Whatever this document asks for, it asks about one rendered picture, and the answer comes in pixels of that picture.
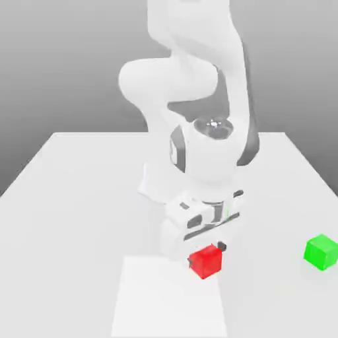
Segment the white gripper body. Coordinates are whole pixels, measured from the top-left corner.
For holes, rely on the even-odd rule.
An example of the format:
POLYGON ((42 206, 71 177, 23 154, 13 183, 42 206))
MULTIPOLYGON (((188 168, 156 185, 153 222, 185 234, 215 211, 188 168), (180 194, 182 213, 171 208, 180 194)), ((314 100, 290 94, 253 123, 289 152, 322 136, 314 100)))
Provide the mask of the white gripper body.
POLYGON ((242 216, 240 212, 234 213, 227 219, 214 224, 208 224, 193 231, 182 244, 182 255, 190 255, 211 244, 217 247, 217 242, 224 242, 227 246, 242 231, 242 216))

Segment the small red cube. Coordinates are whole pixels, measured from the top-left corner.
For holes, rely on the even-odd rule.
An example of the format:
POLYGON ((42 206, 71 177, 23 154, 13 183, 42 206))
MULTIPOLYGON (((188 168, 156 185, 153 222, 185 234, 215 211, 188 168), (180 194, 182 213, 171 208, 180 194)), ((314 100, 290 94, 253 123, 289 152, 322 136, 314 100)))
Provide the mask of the small red cube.
POLYGON ((222 267, 222 251, 213 244, 192 253, 188 258, 192 262, 190 268, 201 279, 218 273, 222 267))

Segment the small green cube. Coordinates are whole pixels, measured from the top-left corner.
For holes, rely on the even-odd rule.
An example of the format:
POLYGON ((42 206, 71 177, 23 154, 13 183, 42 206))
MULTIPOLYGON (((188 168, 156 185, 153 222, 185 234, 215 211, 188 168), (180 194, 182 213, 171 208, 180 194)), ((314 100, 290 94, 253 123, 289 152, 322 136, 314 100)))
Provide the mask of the small green cube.
POLYGON ((324 234, 311 238, 306 243, 304 259, 324 271, 337 263, 338 243, 324 234))

